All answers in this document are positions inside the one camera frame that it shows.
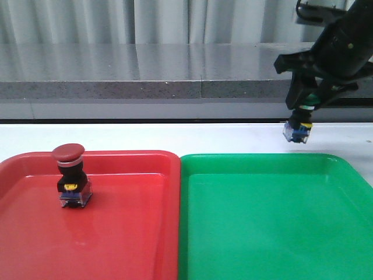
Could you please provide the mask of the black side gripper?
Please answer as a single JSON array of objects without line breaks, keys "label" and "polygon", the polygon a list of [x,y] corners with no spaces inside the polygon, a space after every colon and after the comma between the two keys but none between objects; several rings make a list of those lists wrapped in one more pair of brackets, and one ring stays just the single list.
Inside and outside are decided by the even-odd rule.
[{"label": "black side gripper", "polygon": [[292,72],[287,108],[316,111],[372,76],[372,1],[354,1],[347,11],[298,1],[295,11],[301,23],[324,30],[308,51],[279,55],[274,67]]}]

